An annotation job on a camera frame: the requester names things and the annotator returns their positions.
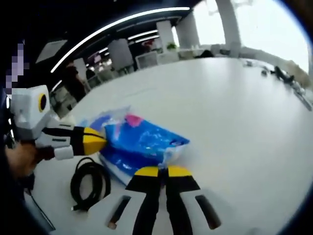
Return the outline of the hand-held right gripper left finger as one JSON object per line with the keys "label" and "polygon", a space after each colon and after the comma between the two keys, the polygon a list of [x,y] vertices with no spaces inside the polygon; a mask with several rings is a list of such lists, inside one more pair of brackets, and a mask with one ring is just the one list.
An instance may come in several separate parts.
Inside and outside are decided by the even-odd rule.
{"label": "hand-held right gripper left finger", "polygon": [[89,210],[91,235],[150,235],[158,212],[159,168],[138,170],[124,191],[112,193]]}

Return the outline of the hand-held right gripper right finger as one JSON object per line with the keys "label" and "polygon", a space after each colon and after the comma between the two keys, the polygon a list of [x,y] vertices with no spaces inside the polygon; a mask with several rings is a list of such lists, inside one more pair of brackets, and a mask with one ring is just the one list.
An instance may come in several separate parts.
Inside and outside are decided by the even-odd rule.
{"label": "hand-held right gripper right finger", "polygon": [[167,211],[175,235],[226,235],[228,207],[217,194],[202,189],[192,173],[177,165],[168,167]]}

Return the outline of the person's left hand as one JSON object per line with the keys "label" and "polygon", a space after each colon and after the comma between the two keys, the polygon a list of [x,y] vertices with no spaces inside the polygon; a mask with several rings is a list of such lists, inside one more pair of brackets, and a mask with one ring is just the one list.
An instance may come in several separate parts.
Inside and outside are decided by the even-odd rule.
{"label": "person's left hand", "polygon": [[37,165],[37,150],[32,144],[18,143],[13,149],[6,147],[5,154],[15,178],[28,176]]}

